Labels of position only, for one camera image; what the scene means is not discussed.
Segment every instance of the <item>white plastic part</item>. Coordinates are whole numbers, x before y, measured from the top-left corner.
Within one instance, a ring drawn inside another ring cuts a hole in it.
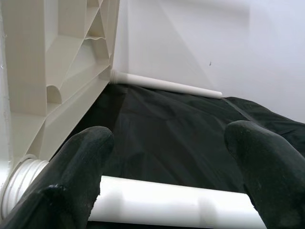
[[[16,167],[52,158],[108,84],[119,0],[1,3]]]
[[[4,195],[7,177],[12,171],[13,152],[11,145],[11,120],[8,78],[5,61],[5,34],[0,1],[0,205]]]
[[[188,86],[179,83],[173,83],[164,80],[147,78],[139,75],[121,73],[115,70],[112,70],[111,72],[110,83],[134,84],[141,87],[165,90],[169,92],[199,95],[199,96],[215,98],[215,99],[220,99],[223,96],[221,92],[217,92],[217,91]]]
[[[246,194],[102,176],[89,220],[217,229],[266,229]]]
[[[13,174],[5,190],[1,205],[1,216],[4,219],[15,207],[25,190],[48,164],[48,161],[28,158],[22,163]]]

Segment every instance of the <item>white plastic pipe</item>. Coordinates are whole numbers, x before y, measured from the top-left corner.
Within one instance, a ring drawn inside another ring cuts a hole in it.
[[[165,90],[169,92],[199,95],[199,96],[215,98],[215,99],[220,99],[223,96],[221,92],[217,92],[217,91],[212,91],[199,87],[187,86],[184,84],[173,83],[164,80],[157,80],[139,75],[121,73],[116,70],[112,70],[111,72],[110,83],[134,84],[140,87]]]
[[[266,229],[246,194],[102,176],[90,221]]]

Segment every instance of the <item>black tarp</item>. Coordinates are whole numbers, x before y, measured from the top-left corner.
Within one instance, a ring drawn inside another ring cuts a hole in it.
[[[241,172],[224,144],[225,127],[237,120],[283,136],[305,156],[305,124],[254,102],[131,85],[108,85],[71,135],[95,125],[113,131],[115,147],[104,175],[244,193]],[[164,227],[89,222],[87,228]]]

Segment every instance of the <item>white wall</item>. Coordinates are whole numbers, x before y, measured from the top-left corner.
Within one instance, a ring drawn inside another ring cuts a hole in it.
[[[305,122],[305,2],[121,0],[114,68]]]

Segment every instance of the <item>white rod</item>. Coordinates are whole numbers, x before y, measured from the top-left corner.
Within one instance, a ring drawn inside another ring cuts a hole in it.
[[[216,98],[216,99],[220,99],[223,96],[221,92],[217,92],[217,91],[212,91],[199,87],[187,86],[184,84],[173,83],[164,80],[157,80],[139,75],[121,73],[115,70],[112,70],[110,83],[134,84],[140,87],[165,90],[169,92],[199,95],[199,96]]]
[[[266,229],[246,194],[102,176],[90,221]]]

